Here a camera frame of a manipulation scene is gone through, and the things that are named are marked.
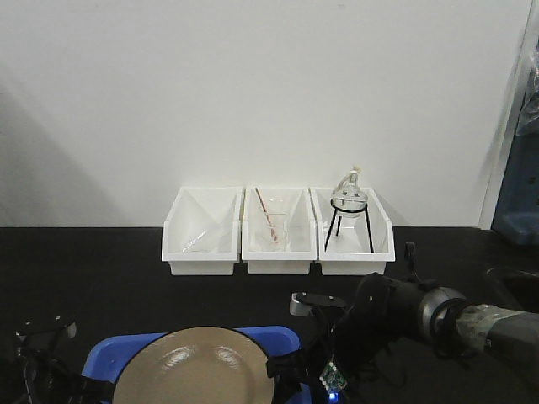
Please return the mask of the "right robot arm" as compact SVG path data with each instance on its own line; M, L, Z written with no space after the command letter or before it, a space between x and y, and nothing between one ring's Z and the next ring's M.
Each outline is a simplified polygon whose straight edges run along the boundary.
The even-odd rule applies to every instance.
M374 358L401 338L431 346L439 359L464 364L486 354L538 390L538 315L473 304L460 292L421 281L373 273L358 284L347 306L340 298L296 292L290 312L309 316L317 334L302 348L266 362L274 403L309 387L315 403L351 403L361 382L381 377Z

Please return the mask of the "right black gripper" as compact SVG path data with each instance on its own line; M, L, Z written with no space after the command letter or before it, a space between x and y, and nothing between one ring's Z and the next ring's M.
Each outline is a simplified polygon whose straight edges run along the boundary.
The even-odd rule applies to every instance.
M353 388L359 373L390 342L421 339L420 304L417 276L402 281L374 273L359 282L350 307L315 307L318 335L302 351L270 356L266 362L266 374L274 378L272 403L330 403L330 396L341 391L326 391L318 379L329 360L344 374L346 388ZM282 376L306 379L305 384Z

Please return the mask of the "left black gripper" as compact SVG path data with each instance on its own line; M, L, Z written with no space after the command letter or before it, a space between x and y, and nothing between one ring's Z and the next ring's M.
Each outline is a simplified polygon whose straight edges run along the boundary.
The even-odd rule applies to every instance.
M74 323L18 335L1 332L2 403L112 403L115 383L71 372L55 350L76 335Z

